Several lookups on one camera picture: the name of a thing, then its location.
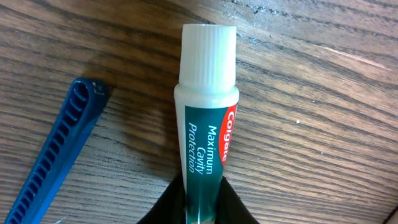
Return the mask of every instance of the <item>red logo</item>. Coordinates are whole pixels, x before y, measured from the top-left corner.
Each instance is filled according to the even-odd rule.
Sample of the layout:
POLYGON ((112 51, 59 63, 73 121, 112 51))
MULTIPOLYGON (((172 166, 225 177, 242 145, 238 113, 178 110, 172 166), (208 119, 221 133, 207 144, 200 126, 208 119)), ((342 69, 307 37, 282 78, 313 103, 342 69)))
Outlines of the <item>red logo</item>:
POLYGON ((218 140, 218 149, 223 167, 225 167, 226 158, 228 157, 229 144, 231 142, 232 129, 234 128, 236 115, 236 105, 230 106, 225 113, 223 123, 220 127, 220 139, 218 140))

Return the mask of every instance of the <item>brown wood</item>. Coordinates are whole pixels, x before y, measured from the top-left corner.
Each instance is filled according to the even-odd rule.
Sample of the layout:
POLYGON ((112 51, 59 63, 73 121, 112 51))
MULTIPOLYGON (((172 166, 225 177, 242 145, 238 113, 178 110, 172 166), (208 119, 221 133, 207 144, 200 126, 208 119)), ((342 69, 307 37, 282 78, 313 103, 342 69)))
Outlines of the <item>brown wood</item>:
POLYGON ((238 27, 225 176, 260 223, 381 223, 398 204, 397 1, 0 2, 1 223, 80 76, 113 95, 42 223, 148 212, 180 170, 185 23, 238 27))

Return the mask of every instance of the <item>green label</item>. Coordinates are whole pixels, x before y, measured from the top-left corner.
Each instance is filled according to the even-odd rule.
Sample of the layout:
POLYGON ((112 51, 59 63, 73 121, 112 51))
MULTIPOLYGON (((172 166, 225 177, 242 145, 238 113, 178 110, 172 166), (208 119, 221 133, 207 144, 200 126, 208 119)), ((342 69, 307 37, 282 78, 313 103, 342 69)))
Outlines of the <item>green label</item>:
POLYGON ((213 223, 231 141, 236 105, 185 107, 187 140, 187 223, 213 223))

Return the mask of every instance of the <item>tube body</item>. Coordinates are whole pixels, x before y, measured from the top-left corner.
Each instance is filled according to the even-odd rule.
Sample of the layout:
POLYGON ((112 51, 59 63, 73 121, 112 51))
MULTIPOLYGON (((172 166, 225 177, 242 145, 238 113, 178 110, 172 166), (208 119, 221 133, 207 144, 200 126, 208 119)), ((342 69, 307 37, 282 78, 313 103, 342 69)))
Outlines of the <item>tube body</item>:
POLYGON ((174 90, 187 223, 214 223, 239 90, 174 90))

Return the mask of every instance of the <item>colgate logo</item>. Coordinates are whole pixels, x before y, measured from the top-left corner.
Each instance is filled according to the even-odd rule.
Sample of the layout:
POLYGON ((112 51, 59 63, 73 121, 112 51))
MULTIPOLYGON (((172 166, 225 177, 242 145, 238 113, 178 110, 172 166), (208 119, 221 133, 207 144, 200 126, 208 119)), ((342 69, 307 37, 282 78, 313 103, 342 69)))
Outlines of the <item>colgate logo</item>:
POLYGON ((229 144, 231 142, 232 130, 234 128, 236 114, 236 105, 230 106, 225 113, 223 123, 220 128, 220 139, 218 140, 218 149, 223 167, 225 167, 226 158, 228 157, 229 144))

